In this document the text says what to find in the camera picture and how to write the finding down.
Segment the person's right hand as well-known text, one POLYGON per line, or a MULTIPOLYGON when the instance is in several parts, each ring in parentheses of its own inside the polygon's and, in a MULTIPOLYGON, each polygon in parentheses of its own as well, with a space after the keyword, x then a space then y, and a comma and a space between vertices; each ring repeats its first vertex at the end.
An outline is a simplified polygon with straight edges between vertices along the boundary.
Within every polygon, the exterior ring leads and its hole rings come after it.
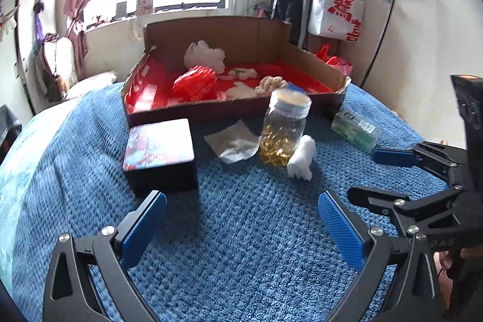
POLYGON ((463 248, 461 251, 443 251, 433 254, 445 310, 450 307, 453 281, 461 274, 466 260, 471 258, 482 258, 482 245, 473 248, 463 248))

